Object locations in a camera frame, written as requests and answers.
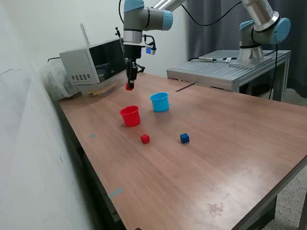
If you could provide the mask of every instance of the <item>tiled floor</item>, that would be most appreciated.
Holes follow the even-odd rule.
[[[307,107],[307,99],[295,90],[288,89],[285,102]],[[300,221],[307,191],[307,167],[305,167],[278,195],[275,220],[265,230],[296,230]]]

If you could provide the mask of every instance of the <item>wooden table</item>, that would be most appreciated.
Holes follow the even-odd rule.
[[[60,103],[128,230],[246,229],[306,165],[307,108],[199,85],[176,92],[187,85],[139,74],[131,92]],[[169,111],[153,112],[156,92],[169,93]],[[124,127],[119,111],[134,104],[142,122]]]

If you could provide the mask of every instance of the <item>cable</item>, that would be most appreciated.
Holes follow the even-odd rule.
[[[198,57],[192,57],[188,61],[192,61],[192,60],[196,60],[196,59],[198,59]]]
[[[119,17],[120,17],[121,22],[124,23],[124,20],[123,20],[123,18],[121,17],[120,4],[121,4],[121,0],[119,0],[119,3],[118,3],[118,13],[119,13]]]
[[[207,57],[207,58],[199,58],[199,57],[193,57],[193,58],[190,58],[188,61],[192,61],[192,60],[201,60],[201,61],[209,61],[209,62],[214,62],[214,61],[225,61],[227,60],[228,57],[224,57],[224,58],[218,58],[218,59],[215,59],[215,58],[212,58],[212,57]],[[230,57],[230,60],[237,60],[236,57]]]
[[[59,58],[61,58],[61,57],[52,57],[52,58],[49,58],[49,59],[48,59],[48,62],[49,62],[50,60],[59,59]]]
[[[181,6],[183,7],[183,9],[187,12],[187,14],[190,16],[190,18],[191,18],[197,25],[209,26],[209,25],[213,25],[213,24],[219,22],[219,21],[220,21],[221,19],[223,19],[223,18],[224,18],[234,7],[236,7],[236,6],[239,5],[240,3],[242,3],[242,2],[241,2],[241,1],[238,2],[236,5],[234,5],[232,8],[230,8],[230,10],[227,11],[222,17],[220,17],[218,20],[216,20],[215,22],[210,23],[210,24],[200,24],[200,23],[198,23],[198,22],[193,18],[193,16],[190,14],[190,12],[185,8],[185,6],[184,6],[184,5],[181,5]]]
[[[276,44],[276,59],[275,59],[275,69],[274,69],[274,76],[273,76],[273,82],[272,82],[272,86],[271,86],[271,91],[270,91],[270,96],[269,96],[269,100],[271,99],[271,95],[272,95],[272,91],[273,91],[273,87],[274,87],[274,83],[275,83],[275,78],[276,78],[276,69],[277,69],[277,57],[278,57],[278,44]]]
[[[136,63],[136,61],[134,62],[134,64],[137,66],[137,67],[140,67],[141,70],[138,70],[138,73],[144,73],[144,70],[146,69],[144,66],[140,66],[139,64]]]

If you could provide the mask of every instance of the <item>black cable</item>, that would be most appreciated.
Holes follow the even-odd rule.
[[[220,17],[218,20],[216,20],[215,22],[210,23],[210,24],[200,24],[200,23],[198,23],[198,22],[193,18],[193,16],[190,14],[190,12],[185,8],[185,6],[184,6],[184,5],[181,5],[181,6],[183,7],[183,9],[187,12],[187,14],[190,16],[190,18],[191,18],[197,25],[209,26],[209,25],[213,25],[213,24],[219,22],[219,21],[220,21],[221,19],[223,19],[223,18],[224,18],[234,7],[236,7],[236,6],[239,5],[240,3],[242,3],[242,2],[241,2],[241,1],[238,2],[236,5],[234,5],[232,8],[230,8],[230,10],[227,11],[222,17]]]
[[[275,59],[275,69],[274,69],[274,76],[273,76],[273,82],[272,82],[272,86],[271,86],[271,91],[270,91],[270,96],[269,96],[269,100],[271,99],[271,95],[272,95],[272,90],[274,87],[274,83],[275,83],[275,78],[276,78],[276,70],[277,70],[277,58],[278,58],[278,44],[276,44],[276,59]]]
[[[118,13],[119,13],[119,17],[122,23],[124,23],[123,18],[121,17],[121,12],[120,12],[120,4],[121,4],[121,0],[119,0],[119,4],[118,4]]]
[[[59,58],[61,58],[61,57],[52,57],[52,58],[49,58],[49,59],[48,59],[48,62],[49,62],[50,60],[59,59]]]
[[[200,58],[199,58],[199,57],[193,57],[193,58],[190,58],[188,61],[198,60],[198,59],[200,59]],[[228,59],[228,57],[218,58],[218,59],[213,58],[212,61],[227,60],[227,59]],[[230,59],[231,59],[231,60],[237,60],[236,57],[232,57],[232,58],[230,58]]]
[[[188,61],[192,61],[192,60],[196,60],[196,59],[199,59],[199,58],[198,57],[192,57]]]

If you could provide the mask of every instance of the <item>metal frame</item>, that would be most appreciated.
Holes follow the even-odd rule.
[[[182,81],[193,82],[197,84],[207,85],[215,88],[221,88],[233,92],[239,92],[239,88],[259,76],[269,72],[275,68],[276,53],[271,51],[263,51],[264,55],[272,57],[271,62],[255,69],[247,69],[243,67],[231,67],[226,62],[186,62],[176,68],[167,70],[167,77]],[[205,58],[225,58],[237,57],[238,50],[216,50],[203,57]],[[274,85],[273,99],[282,101],[285,96],[286,85],[288,80],[288,70],[291,59],[291,51],[278,51],[277,66],[284,64],[284,68],[278,68],[276,73],[276,83]]]

